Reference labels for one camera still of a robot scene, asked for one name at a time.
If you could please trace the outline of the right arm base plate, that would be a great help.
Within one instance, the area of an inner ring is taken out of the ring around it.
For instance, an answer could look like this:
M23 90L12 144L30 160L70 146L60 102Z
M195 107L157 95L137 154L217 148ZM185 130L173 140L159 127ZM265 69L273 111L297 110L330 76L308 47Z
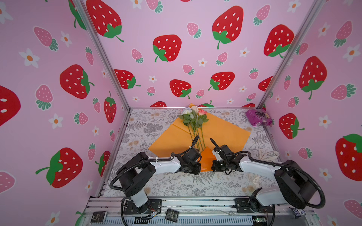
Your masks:
M257 213L272 213L272 206L262 206L257 200L250 200L249 198L237 198L234 200L233 206L237 213L243 214L257 214Z

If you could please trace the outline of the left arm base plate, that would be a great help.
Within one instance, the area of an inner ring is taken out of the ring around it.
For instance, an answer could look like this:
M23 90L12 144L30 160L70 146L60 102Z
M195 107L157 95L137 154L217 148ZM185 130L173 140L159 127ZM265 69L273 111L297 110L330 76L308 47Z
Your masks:
M141 207L137 207L132 200L126 200L123 204L123 214L126 215L141 215L141 214L152 214L154 212L161 212L162 200L161 199L150 199Z

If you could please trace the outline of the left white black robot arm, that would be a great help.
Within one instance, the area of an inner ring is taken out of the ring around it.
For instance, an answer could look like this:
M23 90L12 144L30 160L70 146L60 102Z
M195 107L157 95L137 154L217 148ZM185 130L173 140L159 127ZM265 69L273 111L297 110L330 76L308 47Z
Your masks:
M141 152L117 171L109 187L123 192L136 208L143 208L149 203L144 187L154 175L179 172L198 175L201 172L201 159L200 152L193 147L182 153L171 153L167 158L149 157Z

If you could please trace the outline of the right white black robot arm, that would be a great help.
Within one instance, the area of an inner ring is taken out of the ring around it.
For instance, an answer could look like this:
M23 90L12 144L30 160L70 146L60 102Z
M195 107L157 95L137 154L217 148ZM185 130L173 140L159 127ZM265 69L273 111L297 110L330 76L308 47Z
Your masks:
M284 163L258 160L248 151L233 153L226 145L216 146L212 152L216 157L212 164L213 172L246 172L276 182L277 185L272 188L260 187L252 193L249 203L254 212L278 204L289 204L297 209L321 209L326 204L321 186L292 160Z

